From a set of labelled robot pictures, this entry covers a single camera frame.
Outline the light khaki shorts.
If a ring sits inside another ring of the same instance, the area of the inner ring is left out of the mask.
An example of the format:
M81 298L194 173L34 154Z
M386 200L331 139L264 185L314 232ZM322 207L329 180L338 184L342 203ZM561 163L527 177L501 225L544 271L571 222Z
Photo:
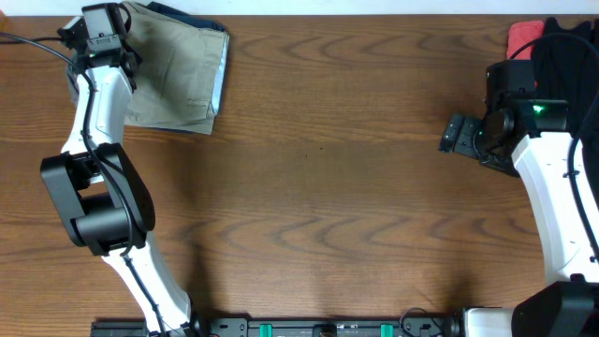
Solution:
M136 2L127 43L141 56L127 125L212 133L221 109L229 34L200 29Z

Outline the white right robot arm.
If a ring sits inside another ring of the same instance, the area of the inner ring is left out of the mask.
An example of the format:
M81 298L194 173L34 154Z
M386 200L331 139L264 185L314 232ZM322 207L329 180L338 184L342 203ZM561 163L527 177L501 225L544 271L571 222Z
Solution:
M441 152L522 180L541 240L546 287L514 308L464 308L447 336L595 336L598 211L581 143L562 99L536 92L533 64L508 59L486 70L483 118L456 114Z

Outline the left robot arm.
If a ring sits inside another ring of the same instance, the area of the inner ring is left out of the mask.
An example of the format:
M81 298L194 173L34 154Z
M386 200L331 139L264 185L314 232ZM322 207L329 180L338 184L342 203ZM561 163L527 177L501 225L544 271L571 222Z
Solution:
M141 336L198 336L192 302L157 247L153 200L122 145L140 56L128 45L125 6L84 7L59 29L77 106L60 154L40 173L69 239L121 277L144 314Z

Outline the red cloth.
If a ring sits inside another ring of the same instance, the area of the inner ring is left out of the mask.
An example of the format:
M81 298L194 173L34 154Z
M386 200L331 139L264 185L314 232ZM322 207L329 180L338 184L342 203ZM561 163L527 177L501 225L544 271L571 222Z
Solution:
M526 43L543 35L545 23L542 21L517 22L510 26L507 33L505 56L510 58Z

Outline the black cloth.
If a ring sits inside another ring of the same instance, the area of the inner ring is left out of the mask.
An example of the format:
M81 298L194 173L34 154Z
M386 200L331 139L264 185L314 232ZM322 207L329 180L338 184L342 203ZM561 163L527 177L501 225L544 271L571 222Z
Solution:
M598 51L598 19L585 21L573 29L560 27L556 18L545 22L543 36L567 33L589 41ZM572 136L580 129L598 90L598 64L595 55L582 42L552 37L537 42L532 51L537 93L543 98L566 100ZM595 203L598 204L598 108L581 137L583 161Z

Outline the folded navy blue shorts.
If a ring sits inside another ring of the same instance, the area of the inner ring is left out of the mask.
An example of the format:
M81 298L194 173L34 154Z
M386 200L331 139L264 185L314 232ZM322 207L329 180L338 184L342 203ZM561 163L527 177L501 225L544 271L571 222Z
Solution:
M212 30L219 31L219 32L226 32L226 28L219 22L216 22L213 20L208 20L208 19L198 18L198 17L192 16L190 14L187 14L183 11L180 11L178 9L175 9L173 7L166 6L164 4L160 4L157 2L151 2L148 5L146 5L146 8L148 8L149 10L151 10L153 12L167 16L167 17L174 19L176 21L179 21L179 22L189 24L196 28L212 29Z

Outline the folded grey shorts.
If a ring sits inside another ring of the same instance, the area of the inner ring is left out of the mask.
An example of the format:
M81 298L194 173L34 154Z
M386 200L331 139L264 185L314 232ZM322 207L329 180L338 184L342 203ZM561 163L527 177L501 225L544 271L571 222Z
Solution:
M79 102L79 85L77 83L77 72L74 70L72 66L66 67L66 80L67 80L67 88L70 93L70 101L74 106L78 105Z

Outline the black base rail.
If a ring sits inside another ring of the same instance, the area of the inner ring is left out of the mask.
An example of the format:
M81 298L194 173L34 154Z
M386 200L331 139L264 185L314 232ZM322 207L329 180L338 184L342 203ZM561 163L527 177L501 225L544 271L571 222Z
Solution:
M221 318L166 332L167 336L207 337L460 337L464 334L457 318L435 315L358 321Z

